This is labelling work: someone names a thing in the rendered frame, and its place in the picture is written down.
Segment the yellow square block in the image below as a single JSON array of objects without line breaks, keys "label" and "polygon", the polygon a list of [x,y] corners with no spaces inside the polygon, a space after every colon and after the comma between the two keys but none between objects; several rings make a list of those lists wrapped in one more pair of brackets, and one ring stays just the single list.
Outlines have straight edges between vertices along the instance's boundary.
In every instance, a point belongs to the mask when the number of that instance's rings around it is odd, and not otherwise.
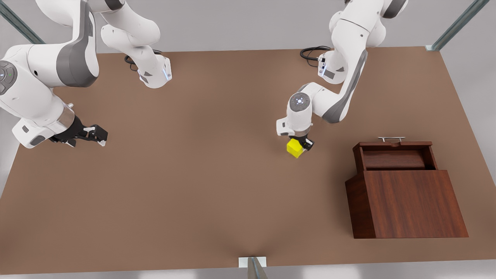
[{"label": "yellow square block", "polygon": [[286,145],[287,152],[293,157],[299,158],[301,154],[305,151],[304,147],[295,138],[290,138],[290,141]]}]

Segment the wooden drawer with silver handle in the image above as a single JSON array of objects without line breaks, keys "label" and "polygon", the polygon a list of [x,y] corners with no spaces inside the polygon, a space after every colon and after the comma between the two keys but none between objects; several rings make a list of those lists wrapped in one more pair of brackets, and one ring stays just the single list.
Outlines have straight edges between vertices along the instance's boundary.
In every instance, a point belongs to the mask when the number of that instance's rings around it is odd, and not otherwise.
[{"label": "wooden drawer with silver handle", "polygon": [[356,170],[437,170],[430,141],[359,142],[353,147]]}]

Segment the dark wooden cabinet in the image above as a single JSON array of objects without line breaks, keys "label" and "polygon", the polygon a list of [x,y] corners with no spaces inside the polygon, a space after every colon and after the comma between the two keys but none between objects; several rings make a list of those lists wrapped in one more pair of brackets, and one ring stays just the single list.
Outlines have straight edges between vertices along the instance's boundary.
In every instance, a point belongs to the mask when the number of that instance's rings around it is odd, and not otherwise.
[{"label": "dark wooden cabinet", "polygon": [[446,170],[363,171],[345,186],[356,239],[469,236]]}]

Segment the silver frame post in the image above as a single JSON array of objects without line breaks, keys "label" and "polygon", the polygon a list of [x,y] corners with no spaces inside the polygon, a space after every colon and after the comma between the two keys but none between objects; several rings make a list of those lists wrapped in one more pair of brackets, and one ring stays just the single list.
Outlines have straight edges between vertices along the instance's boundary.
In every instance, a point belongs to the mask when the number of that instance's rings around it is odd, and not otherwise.
[{"label": "silver frame post", "polygon": [[264,270],[267,267],[266,257],[239,257],[238,267],[247,268],[247,279],[268,279]]},{"label": "silver frame post", "polygon": [[443,34],[432,44],[426,45],[429,52],[439,52],[465,27],[470,20],[478,14],[490,0],[474,0],[469,7],[443,32]]},{"label": "silver frame post", "polygon": [[45,42],[3,0],[0,0],[0,15],[30,43],[45,44]]}]

